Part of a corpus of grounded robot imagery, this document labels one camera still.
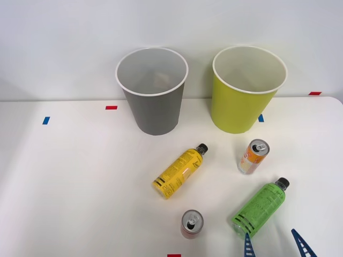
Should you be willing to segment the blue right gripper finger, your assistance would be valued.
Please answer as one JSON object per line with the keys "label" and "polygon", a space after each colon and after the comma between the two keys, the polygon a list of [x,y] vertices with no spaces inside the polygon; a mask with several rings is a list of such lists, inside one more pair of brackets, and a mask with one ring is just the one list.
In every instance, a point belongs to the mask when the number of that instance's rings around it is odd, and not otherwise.
{"label": "blue right gripper finger", "polygon": [[254,257],[254,250],[248,233],[245,234],[244,239],[244,257]]}
{"label": "blue right gripper finger", "polygon": [[291,232],[296,241],[301,257],[317,257],[316,253],[295,229],[292,229]]}

